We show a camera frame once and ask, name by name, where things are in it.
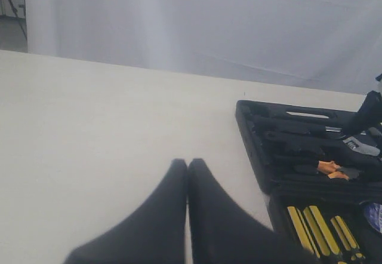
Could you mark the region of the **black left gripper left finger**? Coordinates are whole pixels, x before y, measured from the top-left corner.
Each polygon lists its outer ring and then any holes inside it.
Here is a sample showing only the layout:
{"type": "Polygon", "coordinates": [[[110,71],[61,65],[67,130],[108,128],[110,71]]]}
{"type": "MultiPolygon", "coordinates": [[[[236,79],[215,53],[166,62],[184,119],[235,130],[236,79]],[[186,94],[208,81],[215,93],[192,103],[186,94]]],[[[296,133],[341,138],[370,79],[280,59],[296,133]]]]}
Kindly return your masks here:
{"type": "Polygon", "coordinates": [[[187,165],[174,159],[152,194],[125,220],[74,249],[66,263],[184,263],[187,165]]]}

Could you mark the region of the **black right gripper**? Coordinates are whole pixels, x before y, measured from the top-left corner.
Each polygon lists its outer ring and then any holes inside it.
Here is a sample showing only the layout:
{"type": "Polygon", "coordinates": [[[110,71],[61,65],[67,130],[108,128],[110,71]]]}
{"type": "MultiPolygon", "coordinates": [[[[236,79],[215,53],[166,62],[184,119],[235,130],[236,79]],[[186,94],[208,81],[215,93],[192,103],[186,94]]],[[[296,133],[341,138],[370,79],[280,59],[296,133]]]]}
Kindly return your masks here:
{"type": "Polygon", "coordinates": [[[381,94],[370,91],[363,101],[359,110],[351,120],[343,127],[342,135],[346,139],[357,135],[371,127],[381,123],[381,94]]]}

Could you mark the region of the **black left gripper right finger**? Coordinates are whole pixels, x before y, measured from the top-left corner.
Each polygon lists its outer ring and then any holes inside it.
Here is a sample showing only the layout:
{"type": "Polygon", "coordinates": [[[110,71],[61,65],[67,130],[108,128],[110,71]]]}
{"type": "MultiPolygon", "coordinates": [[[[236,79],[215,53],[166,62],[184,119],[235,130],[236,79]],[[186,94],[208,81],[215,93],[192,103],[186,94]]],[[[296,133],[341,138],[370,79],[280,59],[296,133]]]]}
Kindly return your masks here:
{"type": "Polygon", "coordinates": [[[194,263],[318,262],[243,210],[200,158],[188,168],[188,205],[194,263]]]}

